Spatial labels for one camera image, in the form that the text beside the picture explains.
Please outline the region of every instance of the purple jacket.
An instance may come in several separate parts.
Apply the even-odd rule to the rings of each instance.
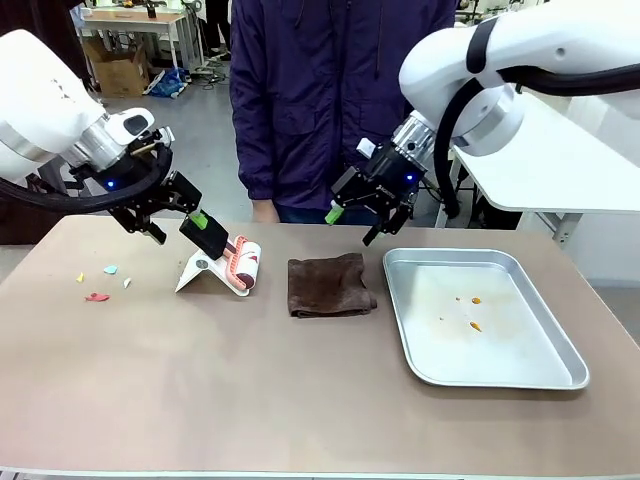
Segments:
[[[362,137],[408,113],[398,72],[458,0],[234,0],[231,102],[240,180],[252,200],[327,208]]]

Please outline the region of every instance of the cardboard box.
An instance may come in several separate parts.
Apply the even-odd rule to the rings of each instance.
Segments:
[[[140,97],[149,85],[147,57],[142,46],[136,50],[113,53],[100,37],[83,41],[96,80],[105,97]]]

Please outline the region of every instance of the tray rim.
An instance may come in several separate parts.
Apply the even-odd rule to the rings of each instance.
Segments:
[[[525,276],[526,280],[533,286],[533,288],[535,289],[536,294],[538,295],[538,297],[542,301],[544,307],[551,314],[551,318],[552,318],[553,322],[555,323],[556,327],[559,329],[559,331],[562,333],[562,335],[569,342],[569,344],[573,348],[573,351],[575,352],[576,356],[578,357],[578,359],[582,363],[583,367],[585,368],[586,375],[585,375],[584,380],[582,382],[578,383],[578,384],[571,385],[571,386],[568,386],[568,387],[567,386],[533,387],[533,386],[530,386],[530,385],[518,385],[518,384],[511,384],[511,383],[508,383],[508,384],[507,383],[505,383],[505,384],[495,384],[495,383],[494,384],[490,384],[490,383],[473,383],[473,382],[470,383],[470,382],[457,382],[457,381],[440,381],[440,380],[434,380],[431,377],[425,375],[423,372],[421,372],[416,367],[416,365],[411,360],[411,355],[409,353],[409,346],[407,344],[405,331],[404,331],[404,328],[402,326],[402,323],[400,322],[400,318],[399,318],[399,315],[398,315],[398,307],[396,305],[396,299],[395,299],[393,293],[391,293],[391,288],[390,288],[390,285],[389,285],[389,267],[390,267],[390,264],[393,263],[391,260],[389,260],[389,257],[390,257],[390,255],[392,253],[397,252],[399,250],[431,250],[431,251],[440,251],[440,252],[456,252],[456,251],[464,250],[464,251],[474,251],[474,252],[484,252],[484,253],[497,253],[497,254],[500,254],[500,255],[504,255],[505,257],[508,257],[509,259],[513,260],[518,265],[520,270],[522,271],[522,273]],[[567,332],[565,332],[564,328],[562,328],[562,325],[560,325],[560,322],[558,321],[558,319],[555,317],[555,315],[553,314],[553,312],[551,311],[551,309],[547,305],[547,302],[544,300],[544,298],[542,297],[542,295],[540,294],[540,292],[536,288],[535,284],[531,281],[531,278],[527,274],[527,271],[524,269],[522,264],[513,255],[511,255],[511,254],[509,254],[507,252],[504,252],[502,250],[497,250],[495,248],[449,248],[449,247],[443,247],[443,248],[439,248],[439,247],[414,247],[414,248],[412,248],[412,247],[399,247],[399,248],[393,248],[393,249],[389,250],[388,252],[386,252],[384,254],[384,256],[382,257],[382,265],[383,265],[383,268],[384,268],[385,280],[387,282],[387,289],[389,291],[389,296],[391,297],[391,304],[393,305],[393,313],[394,313],[394,316],[396,317],[396,323],[398,325],[398,332],[400,333],[400,339],[402,341],[402,349],[404,351],[405,359],[407,360],[407,364],[409,365],[409,368],[411,369],[411,371],[418,378],[420,378],[422,381],[428,383],[429,385],[436,385],[436,386],[443,386],[443,387],[464,387],[464,388],[510,388],[510,389],[519,389],[519,390],[578,391],[578,390],[585,389],[589,385],[589,383],[591,382],[591,372],[589,370],[589,366],[584,361],[584,358],[582,358],[582,355],[580,355],[580,352],[578,351],[576,346],[573,344],[573,342],[571,341],[571,339],[567,335]]]

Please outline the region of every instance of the jacket zipper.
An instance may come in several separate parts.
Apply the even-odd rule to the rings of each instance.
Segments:
[[[338,160],[340,161],[341,165],[341,172],[340,175],[342,174],[342,172],[344,172],[347,168],[348,165],[346,163],[346,158],[342,157],[342,130],[343,130],[343,126],[342,126],[342,114],[343,114],[343,108],[342,108],[342,88],[343,88],[343,83],[344,83],[344,70],[346,68],[347,65],[347,47],[349,44],[349,22],[351,20],[351,3],[352,0],[347,0],[347,5],[346,5],[346,10],[347,13],[345,15],[345,19],[344,19],[344,26],[342,28],[342,44],[340,45],[340,64],[338,66],[339,70],[338,70],[338,98],[336,101],[336,115],[338,116],[338,125],[339,125],[339,131],[338,131]]]

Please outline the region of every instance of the table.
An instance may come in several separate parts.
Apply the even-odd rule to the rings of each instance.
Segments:
[[[367,249],[362,227],[229,225],[263,249],[258,284],[241,299],[212,275],[174,294],[194,251],[179,223],[163,223],[159,247],[108,217],[68,217],[0,285],[0,465],[378,479],[640,472],[640,351],[550,239],[406,228]],[[419,381],[381,265],[399,246],[514,255],[587,362],[590,386]],[[349,251],[364,253],[378,309],[290,318],[287,259]],[[116,277],[102,273],[109,264]],[[85,302],[93,291],[113,297]]]
[[[489,203],[535,212],[561,245],[583,214],[640,212],[640,168],[535,96],[522,101],[525,117],[513,140],[485,157],[455,148],[452,178],[464,165]],[[445,223],[441,207],[436,226]]]
[[[169,45],[171,48],[171,59],[173,66],[178,68],[178,59],[176,56],[176,48],[172,27],[175,26],[178,32],[178,41],[180,42],[180,51],[184,55],[183,64],[185,68],[189,68],[193,47],[190,45],[192,33],[186,16],[182,13],[157,13],[157,18],[149,18],[146,10],[138,9],[93,9],[93,14],[85,18],[85,29],[88,30],[115,30],[121,32],[141,32],[141,33],[157,33],[169,35]]]

